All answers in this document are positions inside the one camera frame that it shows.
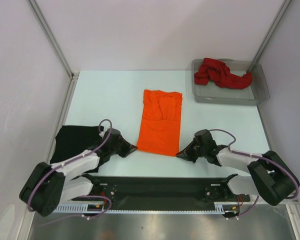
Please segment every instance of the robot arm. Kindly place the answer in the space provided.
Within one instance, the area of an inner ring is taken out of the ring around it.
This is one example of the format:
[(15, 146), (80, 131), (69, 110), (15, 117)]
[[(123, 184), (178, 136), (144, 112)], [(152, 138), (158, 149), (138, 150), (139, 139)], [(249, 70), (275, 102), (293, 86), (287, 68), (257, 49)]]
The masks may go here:
[(136, 146), (130, 144), (122, 137), (120, 131), (112, 129), (107, 142), (102, 148), (96, 152), (92, 152), (96, 146), (100, 145), (103, 138), (105, 139), (108, 136), (109, 131), (106, 131), (104, 134), (102, 133), (102, 137), (94, 135), (95, 141), (93, 141), (93, 145), (83, 145), (82, 139), (87, 136), (87, 133), (85, 132), (86, 129), (84, 126), (80, 126), (79, 131), (77, 126), (75, 128), (77, 131), (75, 139), (69, 141), (69, 137), (66, 134), (64, 134), (64, 137), (60, 137), (60, 135), (56, 137), (56, 151), (52, 158), (65, 158), (62, 155), (63, 151), (60, 149), (62, 149), (63, 146), (66, 146), (68, 142), (73, 146), (76, 146), (76, 142), (73, 142), (77, 141), (77, 145), (80, 146), (82, 150), (85, 149), (80, 153), (82, 159), (72, 161), (71, 158), (58, 162), (54, 161), (55, 163), (50, 165), (45, 162), (39, 163), (34, 168), (19, 194), (19, 198), (27, 204), (30, 195), (35, 190), (39, 181), (41, 181), (52, 169), (55, 169), (55, 171), (51, 173), (51, 175), (49, 175), (34, 192), (30, 203), (31, 208), (43, 217), (51, 214), (60, 202), (65, 202), (80, 196), (86, 196), (93, 191), (93, 187), (95, 187), (96, 184), (90, 180), (88, 174), (84, 173), (98, 171), (98, 168), (108, 162), (113, 155), (118, 154), (120, 157), (125, 158), (137, 150)]
[(280, 168), (269, 164), (263, 159), (256, 158), (252, 154), (241, 152), (244, 154), (242, 155), (236, 153), (240, 152), (230, 151), (226, 145), (217, 145), (211, 133), (204, 129), (196, 132), (192, 142), (176, 156), (193, 163), (198, 158), (203, 157), (211, 164), (220, 167), (231, 167), (249, 173), (251, 176), (233, 174), (227, 177), (229, 190), (235, 195), (259, 195), (272, 206), (278, 205), (296, 190), (293, 180), (282, 171), (282, 168), (300, 186), (296, 176), (276, 152), (268, 151), (262, 154), (260, 158), (267, 158), (278, 164)]

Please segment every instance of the plastic bin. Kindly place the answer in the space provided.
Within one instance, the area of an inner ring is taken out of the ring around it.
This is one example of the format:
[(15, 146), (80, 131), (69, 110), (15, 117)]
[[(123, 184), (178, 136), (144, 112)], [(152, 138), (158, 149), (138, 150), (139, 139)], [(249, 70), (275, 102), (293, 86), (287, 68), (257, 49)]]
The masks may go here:
[(231, 73), (242, 76), (251, 69), (252, 84), (245, 89), (218, 87), (213, 81), (207, 85), (195, 84), (195, 73), (204, 62), (203, 59), (192, 61), (192, 92), (199, 103), (233, 104), (257, 106), (269, 99), (269, 91), (262, 66), (251, 61), (219, 59), (231, 70)]

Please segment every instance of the orange shirt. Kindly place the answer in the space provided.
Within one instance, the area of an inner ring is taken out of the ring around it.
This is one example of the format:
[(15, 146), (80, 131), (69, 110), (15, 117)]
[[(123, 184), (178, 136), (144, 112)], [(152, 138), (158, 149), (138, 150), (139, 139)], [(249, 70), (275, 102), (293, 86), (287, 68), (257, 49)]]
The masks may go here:
[(179, 152), (182, 93), (144, 90), (138, 150), (176, 156)]

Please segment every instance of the purple cable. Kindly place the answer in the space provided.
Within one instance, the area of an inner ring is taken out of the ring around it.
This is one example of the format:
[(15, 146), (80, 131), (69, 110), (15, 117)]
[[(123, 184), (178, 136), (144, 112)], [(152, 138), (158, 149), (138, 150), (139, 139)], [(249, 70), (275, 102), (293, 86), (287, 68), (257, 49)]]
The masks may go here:
[(61, 221), (61, 220), (68, 219), (68, 218), (72, 218), (72, 217), (82, 217), (82, 218), (85, 217), (85, 219), (87, 219), (87, 220), (89, 220), (89, 219), (96, 219), (96, 218), (102, 216), (103, 214), (105, 214), (107, 211), (109, 211), (109, 209), (110, 209), (111, 206), (112, 206), (111, 200), (110, 200), (108, 197), (106, 197), (106, 196), (88, 195), (88, 196), (79, 196), (79, 198), (98, 198), (98, 199), (105, 199), (105, 200), (107, 200), (107, 201), (109, 202), (109, 206), (108, 206), (105, 210), (103, 210), (102, 212), (98, 213), (98, 214), (95, 215), (95, 216), (86, 216), (86, 217), (85, 217), (85, 216), (83, 216), (82, 214), (72, 214), (72, 215), (68, 215), (68, 216), (65, 216), (65, 217), (62, 217), (62, 218), (53, 220), (53, 221), (49, 221), (49, 222), (46, 222), (46, 223), (43, 223), (43, 224), (39, 224), (38, 226), (39, 226), (39, 227), (44, 227), (44, 226), (47, 226), (47, 225), (50, 225), (50, 224), (54, 224), (54, 223), (57, 223), (57, 222), (59, 222), (59, 221)]
[[(112, 132), (112, 122), (109, 120), (109, 119), (103, 119), (100, 123), (99, 123), (99, 132), (101, 132), (101, 124), (103, 122), (109, 122), (110, 124), (110, 128), (109, 128), (109, 133), (107, 134), (107, 136), (105, 137), (105, 139), (103, 140), (103, 142), (97, 146), (95, 149), (93, 149), (91, 152), (87, 153), (85, 156), (83, 156), (82, 154), (81, 155), (78, 155), (78, 156), (75, 156), (73, 159), (69, 160), (68, 162), (66, 162), (64, 165), (69, 165), (79, 159), (83, 159), (84, 157), (87, 157), (87, 156), (90, 156), (91, 154), (93, 154), (94, 152), (98, 151), (100, 148), (102, 148), (103, 145), (105, 145), (105, 143), (108, 141), (108, 139), (110, 138), (110, 135), (111, 135), (111, 132)], [(39, 189), (39, 187), (41, 186), (41, 184), (53, 173), (55, 172), (56, 170), (62, 168), (63, 166), (60, 164), (59, 166), (56, 166), (55, 168), (52, 168), (46, 175), (43, 176), (43, 178), (41, 178), (41, 180), (37, 183), (37, 185), (34, 187), (33, 191), (31, 192), (30, 196), (29, 196), (29, 199), (28, 199), (28, 202), (27, 202), (27, 208), (30, 212), (34, 212), (34, 210), (31, 208), (31, 201), (34, 197), (34, 195), (36, 194), (37, 190)]]
[[(272, 160), (270, 160), (270, 159), (268, 159), (264, 156), (258, 156), (256, 154), (249, 154), (249, 153), (246, 153), (246, 152), (232, 150), (230, 147), (231, 147), (232, 144), (234, 144), (237, 141), (236, 137), (233, 134), (231, 134), (230, 132), (226, 131), (226, 130), (222, 130), (222, 129), (211, 129), (211, 130), (209, 130), (209, 132), (213, 132), (213, 131), (224, 132), (224, 133), (230, 135), (233, 138), (233, 141), (230, 142), (229, 145), (228, 145), (228, 150), (230, 151), (230, 153), (241, 155), (241, 156), (246, 156), (246, 157), (251, 157), (251, 158), (255, 158), (255, 159), (262, 159), (262, 160), (266, 161), (267, 163), (272, 164), (272, 165), (276, 166), (278, 169), (280, 169), (280, 171), (282, 171), (284, 174), (286, 174), (291, 179), (291, 181), (293, 182), (294, 188), (295, 188), (294, 195), (288, 196), (286, 199), (294, 199), (298, 196), (298, 194), (299, 194), (298, 183), (295, 180), (295, 178), (290, 174), (290, 172), (288, 172), (285, 168), (283, 168), (278, 163), (276, 163), (276, 162), (274, 162), (274, 161), (272, 161)], [(242, 216), (242, 215), (246, 214), (247, 212), (249, 212), (257, 204), (258, 200), (259, 200), (259, 196), (256, 198), (253, 205), (247, 211), (243, 212), (239, 216)]]

